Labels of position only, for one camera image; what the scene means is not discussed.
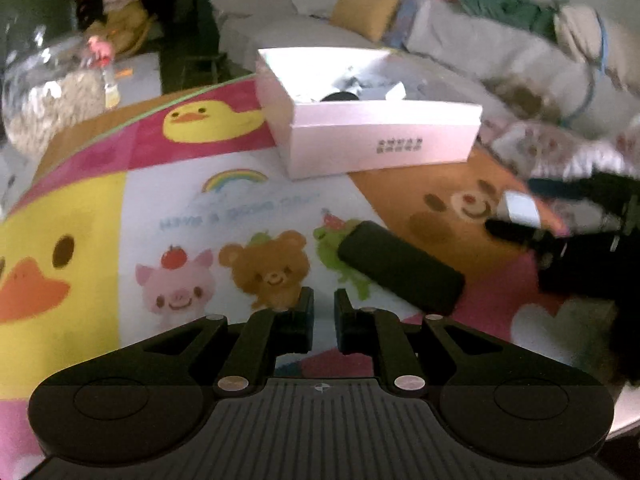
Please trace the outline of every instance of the green frog cartoon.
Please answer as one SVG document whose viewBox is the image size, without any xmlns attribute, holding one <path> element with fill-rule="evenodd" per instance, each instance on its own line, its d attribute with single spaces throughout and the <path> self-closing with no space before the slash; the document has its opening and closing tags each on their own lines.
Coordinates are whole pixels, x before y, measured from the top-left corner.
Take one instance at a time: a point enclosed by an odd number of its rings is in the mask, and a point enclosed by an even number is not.
<svg viewBox="0 0 640 480">
<path fill-rule="evenodd" d="M 371 296 L 371 281 L 338 258 L 338 245 L 355 229 L 360 220 L 350 219 L 345 222 L 332 215 L 328 209 L 322 209 L 322 220 L 322 227 L 314 229 L 318 258 L 327 269 L 340 274 L 338 283 L 351 282 L 358 292 L 359 300 L 368 300 Z"/>
</svg>

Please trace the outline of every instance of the duck beak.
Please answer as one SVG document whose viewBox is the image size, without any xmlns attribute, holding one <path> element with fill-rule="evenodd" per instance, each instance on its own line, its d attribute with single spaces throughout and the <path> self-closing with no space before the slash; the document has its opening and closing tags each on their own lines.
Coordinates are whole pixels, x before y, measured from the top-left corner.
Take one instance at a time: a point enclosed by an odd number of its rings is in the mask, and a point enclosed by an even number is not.
<svg viewBox="0 0 640 480">
<path fill-rule="evenodd" d="M 44 276 L 33 258 L 24 258 L 0 287 L 0 323 L 36 316 L 58 306 L 70 285 Z"/>
<path fill-rule="evenodd" d="M 180 117 L 176 117 L 172 123 L 191 123 L 193 121 L 201 121 L 203 119 L 207 119 L 209 116 L 207 114 L 195 114 L 194 112 L 187 112 L 182 114 Z"/>
</svg>

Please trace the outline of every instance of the pink pig cartoon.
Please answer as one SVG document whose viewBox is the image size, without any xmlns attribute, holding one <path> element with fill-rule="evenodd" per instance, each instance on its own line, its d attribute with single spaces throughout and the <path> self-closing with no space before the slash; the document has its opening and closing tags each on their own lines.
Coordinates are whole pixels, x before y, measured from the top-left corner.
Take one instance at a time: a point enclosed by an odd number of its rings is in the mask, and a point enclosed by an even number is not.
<svg viewBox="0 0 640 480">
<path fill-rule="evenodd" d="M 215 284 L 210 267 L 213 252 L 202 251 L 193 260 L 181 247 L 169 247 L 160 267 L 136 266 L 136 281 L 150 312 L 161 316 L 163 332 L 204 316 L 204 307 L 213 297 Z"/>
</svg>

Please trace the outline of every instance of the open box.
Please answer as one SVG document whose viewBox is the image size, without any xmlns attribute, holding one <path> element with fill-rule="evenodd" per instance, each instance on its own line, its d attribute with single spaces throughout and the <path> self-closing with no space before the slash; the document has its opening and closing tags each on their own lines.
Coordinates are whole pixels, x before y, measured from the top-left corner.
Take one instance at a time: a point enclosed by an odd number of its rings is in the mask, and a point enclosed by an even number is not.
<svg viewBox="0 0 640 480">
<path fill-rule="evenodd" d="M 407 99 L 309 100 L 347 72 L 401 81 Z M 263 49 L 256 85 L 290 178 L 465 161 L 480 127 L 481 106 L 388 50 Z"/>
</svg>

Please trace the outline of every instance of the rainbow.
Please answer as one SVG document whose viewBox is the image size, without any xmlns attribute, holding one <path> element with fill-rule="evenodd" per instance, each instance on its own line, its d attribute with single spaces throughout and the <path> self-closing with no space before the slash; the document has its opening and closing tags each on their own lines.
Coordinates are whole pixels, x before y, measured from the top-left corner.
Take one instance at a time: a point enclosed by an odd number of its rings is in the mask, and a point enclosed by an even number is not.
<svg viewBox="0 0 640 480">
<path fill-rule="evenodd" d="M 216 193 L 219 193 L 226 184 L 235 180 L 248 180 L 249 182 L 261 184 L 267 181 L 267 177 L 263 173 L 260 173 L 260 171 L 255 170 L 223 171 L 222 173 L 215 174 L 207 180 L 202 186 L 202 192 L 208 193 L 210 191 L 215 191 Z"/>
</svg>

